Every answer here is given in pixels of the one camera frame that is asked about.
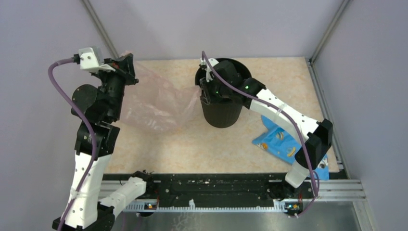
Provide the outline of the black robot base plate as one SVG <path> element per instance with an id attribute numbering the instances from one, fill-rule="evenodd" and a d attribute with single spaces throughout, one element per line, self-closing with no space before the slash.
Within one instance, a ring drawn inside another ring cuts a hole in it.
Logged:
<path id="1" fill-rule="evenodd" d="M 154 199 L 160 207 L 274 206 L 284 199 L 313 198 L 310 182 L 294 189 L 284 182 L 283 173 L 240 174 L 152 174 L 141 199 Z"/>

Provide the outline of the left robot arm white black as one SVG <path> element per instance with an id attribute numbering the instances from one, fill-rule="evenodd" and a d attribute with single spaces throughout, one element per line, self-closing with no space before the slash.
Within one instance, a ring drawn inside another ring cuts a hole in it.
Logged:
<path id="1" fill-rule="evenodd" d="M 56 82 L 54 69 L 76 63 L 101 81 L 99 87 L 85 84 L 69 97 Z M 73 57 L 54 62 L 48 76 L 60 95 L 81 119 L 75 142 L 75 169 L 67 205 L 52 223 L 57 231 L 109 231 L 119 214 L 136 198 L 148 199 L 154 193 L 150 175 L 135 172 L 128 181 L 99 199 L 105 168 L 110 161 L 120 128 L 113 125 L 120 118 L 125 87 L 135 85 L 133 55 L 103 59 L 92 51 L 79 51 Z"/>

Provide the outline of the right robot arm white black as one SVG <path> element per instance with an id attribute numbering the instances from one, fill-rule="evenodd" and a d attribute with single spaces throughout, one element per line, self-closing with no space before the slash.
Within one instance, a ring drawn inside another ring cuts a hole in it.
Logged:
<path id="1" fill-rule="evenodd" d="M 317 121 L 290 107 L 253 78 L 245 65 L 233 59 L 201 58 L 195 84 L 201 89 L 204 117 L 211 126 L 232 126 L 245 107 L 270 119 L 300 143 L 300 150 L 295 153 L 295 161 L 282 185 L 286 197 L 299 195 L 301 184 L 332 146 L 332 122 L 328 119 Z"/>

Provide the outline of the translucent pink trash bag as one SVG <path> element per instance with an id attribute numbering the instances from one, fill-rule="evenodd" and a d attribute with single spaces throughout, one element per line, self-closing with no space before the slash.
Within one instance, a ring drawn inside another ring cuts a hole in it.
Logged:
<path id="1" fill-rule="evenodd" d="M 166 132 L 182 127 L 193 118 L 201 89 L 176 88 L 166 77 L 133 61 L 139 82 L 125 88 L 120 121 L 147 132 Z"/>

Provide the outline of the black plastic trash bin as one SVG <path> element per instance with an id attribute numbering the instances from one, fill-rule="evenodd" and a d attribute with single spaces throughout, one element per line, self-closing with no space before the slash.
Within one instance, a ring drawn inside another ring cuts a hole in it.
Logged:
<path id="1" fill-rule="evenodd" d="M 252 76 L 249 69 L 241 62 L 231 58 L 216 58 L 219 63 L 213 68 L 230 85 L 239 88 L 243 86 L 246 79 Z M 205 77 L 205 71 L 199 67 L 195 75 L 195 85 L 199 86 L 199 78 Z M 233 91 L 233 97 L 240 96 Z M 208 124 L 216 128 L 227 128 L 237 122 L 242 105 L 240 103 L 216 103 L 206 105 L 201 101 L 204 117 Z"/>

